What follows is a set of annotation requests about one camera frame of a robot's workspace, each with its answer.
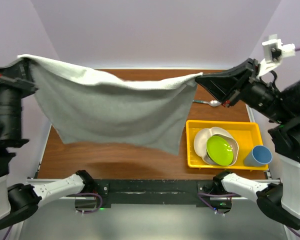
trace cup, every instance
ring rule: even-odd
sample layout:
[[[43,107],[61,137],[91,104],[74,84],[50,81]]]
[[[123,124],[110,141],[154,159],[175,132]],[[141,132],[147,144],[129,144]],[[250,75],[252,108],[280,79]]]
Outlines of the cup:
[[[249,167],[261,167],[271,163],[272,153],[266,146],[255,146],[248,156],[243,160],[243,164]]]

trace white bowl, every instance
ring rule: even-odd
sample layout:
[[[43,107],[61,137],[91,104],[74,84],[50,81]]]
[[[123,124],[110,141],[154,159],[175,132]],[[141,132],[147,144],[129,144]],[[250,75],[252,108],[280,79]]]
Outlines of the white bowl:
[[[211,160],[207,154],[207,141],[213,135],[224,138],[232,148],[233,160],[228,166],[232,166],[236,163],[239,153],[239,145],[234,137],[226,130],[221,127],[214,126],[212,128],[204,128],[200,130],[194,137],[193,147],[195,153],[202,158],[204,162],[209,165],[218,165]]]

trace yellow plastic bin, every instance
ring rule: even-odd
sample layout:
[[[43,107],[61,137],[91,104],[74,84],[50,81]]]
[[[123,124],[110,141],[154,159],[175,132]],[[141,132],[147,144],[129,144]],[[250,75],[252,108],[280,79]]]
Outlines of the yellow plastic bin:
[[[245,166],[244,159],[256,145],[263,145],[259,126],[255,122],[237,121],[202,121],[188,120],[186,127],[187,162],[190,168],[198,169],[240,169],[240,170],[268,170],[268,165],[256,167]],[[239,145],[237,161],[232,166],[209,165],[198,156],[194,149],[196,134],[205,128],[219,127],[227,130]]]

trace wooden table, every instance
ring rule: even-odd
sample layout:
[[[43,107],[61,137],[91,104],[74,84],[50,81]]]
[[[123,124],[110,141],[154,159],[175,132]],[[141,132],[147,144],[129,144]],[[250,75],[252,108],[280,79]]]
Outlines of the wooden table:
[[[167,69],[112,69],[106,70],[124,80],[161,80],[203,70]],[[198,86],[195,99],[209,101],[212,96]],[[246,105],[239,102],[234,107],[211,107],[193,103],[188,119],[211,121],[249,122]],[[204,180],[211,179],[222,170],[196,169],[187,165],[186,134],[183,130],[179,155],[175,156],[156,149],[128,144],[98,144],[78,142],[63,144],[52,127],[44,152],[38,178],[66,178],[77,170],[86,170],[94,179],[156,179],[156,180]],[[249,179],[265,179],[262,171],[234,171]]]

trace green plate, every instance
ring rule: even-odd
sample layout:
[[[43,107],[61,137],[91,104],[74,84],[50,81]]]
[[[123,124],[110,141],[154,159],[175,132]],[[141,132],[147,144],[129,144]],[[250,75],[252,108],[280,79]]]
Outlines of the green plate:
[[[212,136],[206,142],[206,152],[210,159],[221,166],[228,166],[234,159],[230,144],[220,136]]]

